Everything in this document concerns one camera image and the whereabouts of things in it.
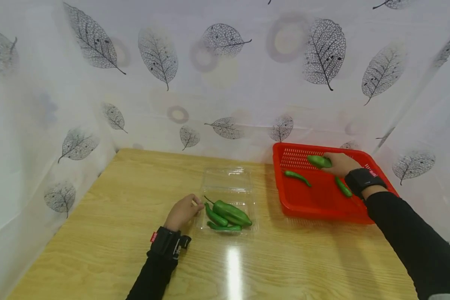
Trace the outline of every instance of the chili pepper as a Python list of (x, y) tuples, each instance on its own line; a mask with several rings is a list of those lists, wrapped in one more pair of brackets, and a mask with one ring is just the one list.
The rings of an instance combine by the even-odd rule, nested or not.
[(342, 191), (343, 195), (347, 197), (353, 196), (352, 192), (348, 189), (348, 186), (346, 186), (339, 177), (335, 176), (335, 183), (338, 185), (338, 188)]
[(299, 180), (303, 181), (304, 183), (306, 183), (307, 186), (310, 186), (310, 187), (312, 186), (310, 184), (310, 182), (308, 182), (308, 180), (305, 177), (303, 177), (302, 175), (300, 175), (300, 174), (297, 174), (297, 173), (292, 172), (292, 171), (285, 171), (284, 173), (285, 173), (286, 177), (292, 177), (292, 178), (299, 179)]
[(314, 165), (314, 167), (317, 167), (319, 169), (332, 167), (332, 161), (330, 161), (330, 159), (326, 157), (321, 157), (320, 155), (308, 155), (307, 159), (310, 162), (310, 164)]
[(221, 231), (242, 231), (242, 227), (240, 225), (233, 225), (233, 226), (219, 226), (211, 221), (207, 222), (208, 227), (212, 228), (213, 230), (221, 230)]
[(203, 196), (213, 204), (213, 212), (215, 212), (220, 217), (227, 219), (230, 223), (243, 227), (252, 225), (252, 221), (250, 221), (248, 215), (235, 206), (225, 203), (222, 200), (218, 200), (213, 203), (212, 201), (210, 201), (210, 199), (207, 198), (207, 196)]
[(205, 202), (205, 211), (206, 211), (208, 217), (210, 218), (210, 220), (215, 222), (215, 224), (217, 224), (219, 226), (227, 226), (228, 225), (227, 219), (222, 218), (219, 215), (217, 215), (215, 212), (213, 212), (212, 209), (210, 208), (210, 205), (208, 202)]

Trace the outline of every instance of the pepper stem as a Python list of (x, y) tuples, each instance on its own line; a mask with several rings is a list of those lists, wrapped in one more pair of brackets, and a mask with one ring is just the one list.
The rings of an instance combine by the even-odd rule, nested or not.
[(205, 197), (205, 199), (208, 200), (208, 202), (210, 202), (210, 203), (212, 203), (212, 204), (215, 204), (215, 202), (212, 202), (210, 199), (207, 198), (207, 196), (205, 196), (205, 195), (203, 195), (203, 196)]

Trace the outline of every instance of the clear plastic container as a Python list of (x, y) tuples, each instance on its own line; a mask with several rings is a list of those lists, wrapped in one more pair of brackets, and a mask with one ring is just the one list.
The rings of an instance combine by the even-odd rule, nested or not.
[(252, 226), (244, 227), (241, 231), (212, 230), (207, 225), (211, 220), (203, 209), (195, 219), (195, 225), (202, 233), (246, 235), (258, 230), (250, 173), (244, 168), (207, 168), (203, 173), (200, 195), (200, 199), (206, 201), (204, 195), (213, 202), (222, 200), (241, 209), (252, 221)]

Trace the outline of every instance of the red plastic basket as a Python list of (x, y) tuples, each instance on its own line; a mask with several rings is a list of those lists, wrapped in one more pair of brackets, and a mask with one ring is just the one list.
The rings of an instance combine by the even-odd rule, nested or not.
[[(364, 168), (378, 174), (388, 190), (398, 196), (373, 158), (363, 151), (278, 142), (273, 145), (273, 167), (282, 211), (291, 217), (373, 224), (360, 198), (344, 196), (332, 174), (320, 171), (308, 162), (307, 155), (323, 155), (325, 152), (347, 154)], [(286, 177), (286, 170), (302, 175), (312, 187), (301, 180)]]

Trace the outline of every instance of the black sleeve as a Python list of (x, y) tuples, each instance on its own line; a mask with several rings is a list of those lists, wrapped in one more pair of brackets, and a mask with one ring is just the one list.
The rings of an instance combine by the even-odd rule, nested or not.
[(407, 269), (418, 299), (450, 294), (450, 244), (391, 192), (375, 193), (365, 205)]
[(168, 260), (154, 252), (147, 253), (148, 259), (138, 275), (126, 300), (161, 300), (165, 288), (178, 261)]

